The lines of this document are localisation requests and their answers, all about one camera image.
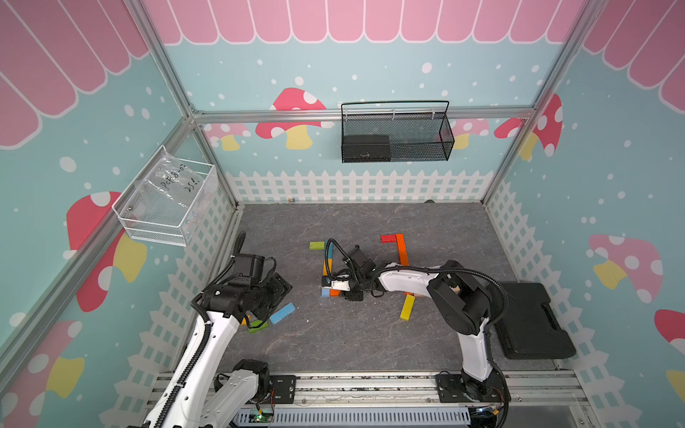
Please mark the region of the yellow long block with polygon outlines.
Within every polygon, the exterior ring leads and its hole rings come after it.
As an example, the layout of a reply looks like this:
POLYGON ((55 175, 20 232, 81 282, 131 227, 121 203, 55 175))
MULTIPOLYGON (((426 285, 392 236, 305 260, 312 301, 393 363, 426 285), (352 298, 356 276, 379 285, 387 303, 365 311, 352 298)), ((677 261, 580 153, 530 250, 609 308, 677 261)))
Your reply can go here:
POLYGON ((405 300, 401 309, 400 319, 403 321, 409 321, 412 310, 414 308, 416 301, 416 296, 413 294, 405 294, 405 300))

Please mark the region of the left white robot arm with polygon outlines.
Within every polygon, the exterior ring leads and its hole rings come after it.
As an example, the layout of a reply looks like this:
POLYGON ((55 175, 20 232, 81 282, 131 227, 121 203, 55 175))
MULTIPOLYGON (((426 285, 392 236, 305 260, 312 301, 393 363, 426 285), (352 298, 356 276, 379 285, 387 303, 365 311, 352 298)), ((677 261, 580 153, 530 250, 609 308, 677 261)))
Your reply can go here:
POLYGON ((162 396, 144 417, 144 427, 230 427, 241 408, 260 406, 273 394, 269 365, 241 360, 215 393, 219 363, 240 326, 259 328, 292 286, 272 257, 243 253, 239 233, 228 265, 191 301, 196 326, 162 396))

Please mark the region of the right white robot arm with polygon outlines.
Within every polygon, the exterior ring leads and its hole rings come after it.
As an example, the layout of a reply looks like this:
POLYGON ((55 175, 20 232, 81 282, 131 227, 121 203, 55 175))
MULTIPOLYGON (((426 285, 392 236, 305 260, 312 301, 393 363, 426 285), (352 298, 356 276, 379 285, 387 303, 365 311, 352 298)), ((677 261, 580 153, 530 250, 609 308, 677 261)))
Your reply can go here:
POLYGON ((492 356, 491 328, 508 311, 502 284, 482 272, 449 260, 438 267, 412 267, 398 263, 377 265, 360 247, 344 251, 334 239, 324 246, 321 286, 337 289, 348 301, 366 294, 382 297, 404 292, 432 300, 442 319, 458 334, 462 363, 459 374, 441 372, 436 383, 442 402, 484 402, 495 397, 510 401, 506 377, 492 356))

